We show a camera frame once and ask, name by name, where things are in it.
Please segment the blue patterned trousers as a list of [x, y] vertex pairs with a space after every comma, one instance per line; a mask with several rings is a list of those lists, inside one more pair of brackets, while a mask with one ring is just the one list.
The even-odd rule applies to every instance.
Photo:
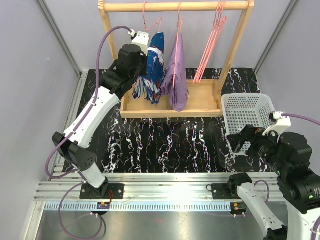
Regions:
[[152, 104], [158, 104], [162, 96], [162, 83], [165, 79], [165, 35], [164, 32], [157, 32], [151, 39], [148, 56], [146, 75], [140, 76], [133, 88], [133, 99], [144, 99]]

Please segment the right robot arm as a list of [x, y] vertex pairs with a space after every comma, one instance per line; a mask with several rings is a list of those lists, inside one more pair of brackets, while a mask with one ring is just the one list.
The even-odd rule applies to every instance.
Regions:
[[247, 173], [229, 177], [227, 193], [240, 198], [257, 221], [265, 240], [317, 240], [320, 237], [320, 177], [310, 168], [312, 148], [298, 133], [275, 131], [246, 125], [238, 134], [227, 136], [238, 153], [249, 142], [246, 154], [260, 157], [277, 174], [277, 185], [288, 213], [288, 224], [280, 221], [256, 192]]

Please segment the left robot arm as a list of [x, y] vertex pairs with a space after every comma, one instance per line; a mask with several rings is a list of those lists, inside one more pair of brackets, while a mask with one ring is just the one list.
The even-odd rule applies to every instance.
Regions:
[[88, 149], [90, 140], [109, 111], [132, 89], [138, 77], [146, 74], [147, 63], [147, 49], [125, 44], [111, 67], [98, 74], [98, 88], [73, 124], [52, 136], [59, 154], [79, 172], [98, 199], [107, 196], [109, 181], [96, 164], [96, 153]]

